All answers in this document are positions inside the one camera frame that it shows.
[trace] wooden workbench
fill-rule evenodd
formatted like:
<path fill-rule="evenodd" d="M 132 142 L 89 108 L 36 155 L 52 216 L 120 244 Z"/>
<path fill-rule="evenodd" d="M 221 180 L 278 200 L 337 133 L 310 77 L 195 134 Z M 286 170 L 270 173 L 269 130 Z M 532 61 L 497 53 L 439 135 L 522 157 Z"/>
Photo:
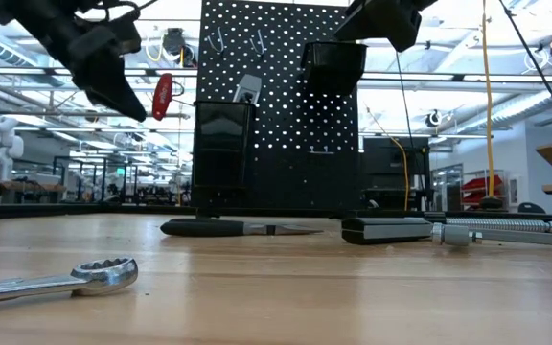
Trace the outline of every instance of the wooden workbench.
<path fill-rule="evenodd" d="M 552 247 L 360 247 L 324 235 L 180 239 L 167 216 L 0 220 L 0 279 L 130 254 L 107 296 L 0 303 L 0 344 L 552 344 Z"/>

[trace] red screwdriver handle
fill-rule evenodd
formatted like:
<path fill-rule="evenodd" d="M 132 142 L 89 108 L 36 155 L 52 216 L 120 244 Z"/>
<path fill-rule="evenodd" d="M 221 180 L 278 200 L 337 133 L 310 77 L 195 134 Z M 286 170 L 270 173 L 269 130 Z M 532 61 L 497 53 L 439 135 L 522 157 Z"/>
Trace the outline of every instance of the red screwdriver handle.
<path fill-rule="evenodd" d="M 154 89 L 154 98 L 152 99 L 152 116 L 161 121 L 165 118 L 172 101 L 173 75 L 166 73 L 159 79 L 157 87 Z"/>

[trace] black knife handle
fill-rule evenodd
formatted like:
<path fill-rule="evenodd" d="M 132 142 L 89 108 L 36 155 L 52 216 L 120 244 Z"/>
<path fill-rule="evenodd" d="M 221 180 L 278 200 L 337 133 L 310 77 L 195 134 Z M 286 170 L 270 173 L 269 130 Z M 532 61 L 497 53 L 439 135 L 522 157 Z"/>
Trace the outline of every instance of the black knife handle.
<path fill-rule="evenodd" d="M 180 237 L 235 237 L 244 236 L 243 221 L 220 219 L 172 219 L 161 225 L 166 235 Z"/>

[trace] chrome wrench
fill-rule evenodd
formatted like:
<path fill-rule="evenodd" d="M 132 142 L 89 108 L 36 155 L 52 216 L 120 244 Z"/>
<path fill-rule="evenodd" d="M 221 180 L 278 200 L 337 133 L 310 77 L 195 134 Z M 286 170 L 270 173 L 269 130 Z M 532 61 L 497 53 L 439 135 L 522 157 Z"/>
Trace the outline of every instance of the chrome wrench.
<path fill-rule="evenodd" d="M 78 296 L 108 293 L 131 285 L 138 277 L 132 258 L 80 264 L 69 275 L 0 281 L 0 301 L 44 293 L 71 291 Z"/>

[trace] ceiling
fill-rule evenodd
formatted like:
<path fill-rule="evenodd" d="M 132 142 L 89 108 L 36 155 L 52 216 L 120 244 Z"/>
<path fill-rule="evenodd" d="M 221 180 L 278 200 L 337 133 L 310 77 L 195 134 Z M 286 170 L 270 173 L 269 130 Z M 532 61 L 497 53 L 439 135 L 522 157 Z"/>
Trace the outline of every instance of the ceiling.
<path fill-rule="evenodd" d="M 143 4 L 144 0 L 134 1 Z M 272 1 L 291 3 L 291 1 Z M 295 4 L 347 6 L 349 0 L 305 0 L 292 1 Z M 532 47 L 540 43 L 550 42 L 552 36 L 552 0 L 510 0 L 516 16 L 516 22 L 521 28 L 527 42 Z M 482 1 L 467 1 L 462 6 L 460 0 L 439 0 L 436 4 L 423 12 L 424 22 L 419 32 L 417 45 L 400 54 L 401 67 L 404 72 L 413 73 L 484 73 L 482 42 L 481 42 L 481 13 Z M 117 16 L 127 9 L 121 8 L 113 12 Z M 497 0 L 489 2 L 488 27 L 489 62 L 492 74 L 534 75 L 535 71 L 526 67 L 525 52 L 518 41 L 508 18 L 504 14 Z M 98 19 L 103 17 L 101 11 L 90 11 L 83 15 L 85 18 Z M 201 54 L 197 50 L 199 37 L 199 18 L 201 16 L 201 1 L 161 0 L 145 9 L 141 19 L 136 23 L 142 37 L 144 49 L 137 54 L 126 56 L 126 66 L 131 68 L 178 68 L 171 56 L 159 56 L 161 37 L 168 28 L 181 28 L 184 37 L 193 54 L 201 61 Z M 14 49 L 33 60 L 37 66 L 60 66 L 45 53 L 44 49 L 20 25 L 12 22 L 8 26 L 0 26 L 0 39 Z M 398 63 L 396 53 L 385 39 L 368 39 L 364 42 L 370 48 L 366 63 L 366 72 L 397 72 Z M 552 59 L 546 58 L 540 52 L 539 60 L 547 75 L 552 75 Z M 8 65 L 0 60 L 0 66 Z M 62 112 L 73 111 L 106 111 L 99 106 L 92 105 L 86 97 L 77 92 L 71 81 L 59 78 L 63 86 L 54 87 L 48 83 L 30 80 L 28 78 L 0 76 L 0 85 L 31 98 L 38 104 L 59 105 Z M 157 78 L 129 77 L 132 87 L 146 109 L 151 108 L 151 90 L 155 87 Z M 185 93 L 176 99 L 182 103 L 173 103 L 171 113 L 178 116 L 168 118 L 162 122 L 148 119 L 142 124 L 123 117 L 102 117 L 97 123 L 94 119 L 84 117 L 46 117 L 42 121 L 47 124 L 43 127 L 102 127 L 102 128 L 142 128 L 167 129 L 171 133 L 142 133 L 145 146 L 142 150 L 172 150 L 180 152 L 175 157 L 186 158 L 186 168 L 191 162 L 190 153 L 193 150 L 194 109 L 192 104 L 196 99 L 196 78 L 177 78 L 176 81 L 185 87 Z M 410 115 L 412 131 L 428 131 L 426 115 L 439 111 L 448 114 L 444 121 L 449 121 L 440 127 L 449 131 L 452 124 L 464 123 L 468 119 L 482 114 L 486 110 L 487 95 L 484 83 L 466 85 L 465 88 L 455 83 L 447 82 L 407 82 L 406 103 Z M 511 86 L 497 85 L 494 92 L 496 104 L 516 97 L 519 94 L 534 94 L 542 91 L 540 84 L 525 84 Z M 407 121 L 403 102 L 403 93 L 398 82 L 362 81 L 358 90 L 359 98 L 359 128 L 361 131 L 379 131 L 378 121 L 387 131 L 407 131 Z M 16 99 L 13 95 L 0 92 L 0 102 L 6 102 L 19 109 L 39 109 L 36 103 L 27 103 Z M 99 141 L 111 144 L 121 150 L 137 150 L 140 141 L 127 138 L 124 134 L 115 133 L 68 133 L 78 141 L 70 138 L 68 144 L 79 146 L 79 141 Z"/>

